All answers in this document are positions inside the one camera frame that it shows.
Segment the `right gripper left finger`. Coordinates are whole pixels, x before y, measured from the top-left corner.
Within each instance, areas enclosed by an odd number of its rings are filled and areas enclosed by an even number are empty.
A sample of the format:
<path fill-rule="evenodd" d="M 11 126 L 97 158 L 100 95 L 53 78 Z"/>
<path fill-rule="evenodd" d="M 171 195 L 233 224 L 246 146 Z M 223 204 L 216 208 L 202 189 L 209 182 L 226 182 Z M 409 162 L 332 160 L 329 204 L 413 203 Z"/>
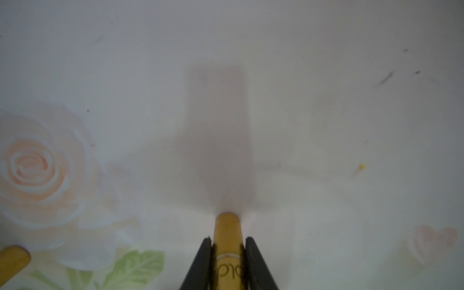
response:
<path fill-rule="evenodd" d="M 212 241 L 205 238 L 184 278 L 180 290 L 208 290 L 212 269 Z"/>

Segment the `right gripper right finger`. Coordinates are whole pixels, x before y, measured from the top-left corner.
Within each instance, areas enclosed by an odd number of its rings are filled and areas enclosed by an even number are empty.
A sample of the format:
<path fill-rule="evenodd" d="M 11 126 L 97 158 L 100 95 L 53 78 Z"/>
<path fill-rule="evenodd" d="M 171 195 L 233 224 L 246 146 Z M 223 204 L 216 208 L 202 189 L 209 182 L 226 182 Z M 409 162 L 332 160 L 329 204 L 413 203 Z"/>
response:
<path fill-rule="evenodd" d="M 252 237 L 245 239 L 245 271 L 250 290 L 278 290 L 278 286 Z"/>

